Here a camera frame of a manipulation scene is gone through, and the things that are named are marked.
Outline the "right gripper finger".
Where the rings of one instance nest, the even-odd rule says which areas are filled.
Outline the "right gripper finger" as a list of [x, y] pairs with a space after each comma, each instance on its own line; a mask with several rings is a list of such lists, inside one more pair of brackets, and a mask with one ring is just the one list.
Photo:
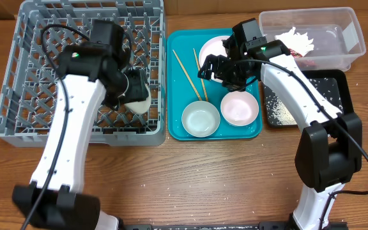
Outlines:
[[200, 70], [197, 74], [197, 76], [200, 79], [211, 79], [210, 65], [211, 65], [210, 55], [208, 55], [206, 57], [206, 59], [204, 60], [204, 63], [202, 65], [202, 67], [200, 67]]
[[208, 56], [208, 74], [211, 80], [219, 80], [219, 68], [226, 62], [226, 57], [223, 55]]

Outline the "pink bowl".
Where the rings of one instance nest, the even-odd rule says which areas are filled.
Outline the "pink bowl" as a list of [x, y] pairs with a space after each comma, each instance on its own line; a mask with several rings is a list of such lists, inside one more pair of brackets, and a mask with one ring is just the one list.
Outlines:
[[220, 111], [230, 125], [244, 127], [253, 123], [258, 117], [259, 104], [252, 94], [246, 91], [234, 91], [223, 97]]

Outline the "grey-white bowl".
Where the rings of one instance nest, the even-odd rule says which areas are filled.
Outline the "grey-white bowl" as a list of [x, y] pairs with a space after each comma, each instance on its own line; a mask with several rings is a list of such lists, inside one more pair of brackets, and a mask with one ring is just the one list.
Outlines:
[[218, 130], [220, 113], [212, 103], [192, 102], [183, 110], [181, 123], [190, 135], [198, 138], [209, 137]]

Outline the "pile of rice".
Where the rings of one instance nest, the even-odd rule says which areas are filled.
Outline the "pile of rice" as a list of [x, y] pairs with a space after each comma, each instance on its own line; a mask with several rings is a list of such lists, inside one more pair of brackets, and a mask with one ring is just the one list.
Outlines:
[[[343, 111], [336, 79], [315, 78], [309, 81], [332, 105]], [[267, 86], [263, 89], [268, 124], [274, 128], [296, 126], [296, 121], [278, 96]]]

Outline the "red snack wrapper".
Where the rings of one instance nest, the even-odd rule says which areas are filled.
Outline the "red snack wrapper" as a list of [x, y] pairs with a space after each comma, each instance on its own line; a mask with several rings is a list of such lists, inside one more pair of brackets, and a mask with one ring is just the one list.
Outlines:
[[315, 62], [311, 61], [311, 60], [306, 60], [300, 53], [298, 53], [297, 51], [290, 49], [290, 53], [291, 55], [294, 57], [297, 65], [300, 68], [314, 68], [315, 67]]

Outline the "white napkin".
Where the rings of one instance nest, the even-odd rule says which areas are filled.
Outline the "white napkin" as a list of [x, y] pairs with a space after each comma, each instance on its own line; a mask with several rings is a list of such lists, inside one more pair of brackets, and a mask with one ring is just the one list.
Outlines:
[[275, 35], [276, 40], [280, 40], [290, 51], [294, 58], [302, 58], [314, 50], [313, 40], [309, 39], [307, 33], [296, 32], [296, 27], [292, 27], [288, 32]]

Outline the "white paper cup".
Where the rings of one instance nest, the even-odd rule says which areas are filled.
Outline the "white paper cup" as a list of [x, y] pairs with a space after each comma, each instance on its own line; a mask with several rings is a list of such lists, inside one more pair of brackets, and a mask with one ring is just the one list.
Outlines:
[[125, 107], [136, 114], [144, 114], [148, 112], [151, 105], [151, 94], [144, 101], [126, 103]]

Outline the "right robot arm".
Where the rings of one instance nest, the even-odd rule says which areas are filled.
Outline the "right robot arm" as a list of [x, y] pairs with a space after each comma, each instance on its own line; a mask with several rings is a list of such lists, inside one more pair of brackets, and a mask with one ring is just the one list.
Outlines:
[[303, 182], [286, 229], [345, 229], [328, 219], [333, 203], [362, 166], [362, 122], [354, 113], [339, 70], [299, 69], [282, 40], [268, 41], [255, 19], [233, 27], [229, 38], [200, 58], [198, 76], [232, 91], [252, 81], [269, 87], [296, 121], [301, 138], [295, 167]]

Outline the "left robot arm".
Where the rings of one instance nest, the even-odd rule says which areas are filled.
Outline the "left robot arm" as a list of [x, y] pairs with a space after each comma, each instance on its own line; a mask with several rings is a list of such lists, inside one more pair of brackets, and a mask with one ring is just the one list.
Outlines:
[[29, 185], [16, 185], [12, 200], [24, 225], [43, 229], [118, 229], [100, 200], [83, 193], [89, 140], [101, 105], [124, 105], [136, 114], [151, 104], [147, 76], [130, 64], [127, 32], [114, 22], [95, 20], [80, 45], [67, 45], [52, 64], [57, 102], [43, 155]]

